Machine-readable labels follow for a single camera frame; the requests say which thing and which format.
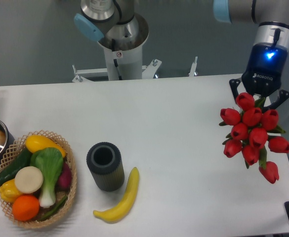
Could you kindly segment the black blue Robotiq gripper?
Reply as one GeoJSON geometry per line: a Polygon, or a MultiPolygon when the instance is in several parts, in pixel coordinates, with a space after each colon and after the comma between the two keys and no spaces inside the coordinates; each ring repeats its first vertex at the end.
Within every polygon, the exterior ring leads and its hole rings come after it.
{"type": "MultiPolygon", "coordinates": [[[[267,97],[280,89],[281,75],[287,55],[288,52],[285,49],[263,44],[254,45],[242,78],[229,80],[235,103],[239,96],[238,87],[242,82],[246,91],[251,95],[258,94],[267,97]]],[[[280,89],[277,100],[269,106],[264,106],[262,111],[276,110],[287,99],[289,99],[289,92],[280,89]]]]}

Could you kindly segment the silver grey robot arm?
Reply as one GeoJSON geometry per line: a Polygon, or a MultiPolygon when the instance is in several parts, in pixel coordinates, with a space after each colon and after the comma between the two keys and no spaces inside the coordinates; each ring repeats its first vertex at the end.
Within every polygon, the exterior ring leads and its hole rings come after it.
{"type": "MultiPolygon", "coordinates": [[[[289,0],[216,0],[213,13],[220,22],[259,25],[248,65],[239,79],[230,80],[234,97],[243,84],[251,95],[278,99],[262,111],[278,108],[289,98],[281,89],[281,74],[289,51],[289,0]]],[[[142,46],[149,35],[146,20],[132,0],[83,0],[74,17],[76,28],[103,48],[109,80],[153,78],[158,64],[142,67],[142,46]]]]}

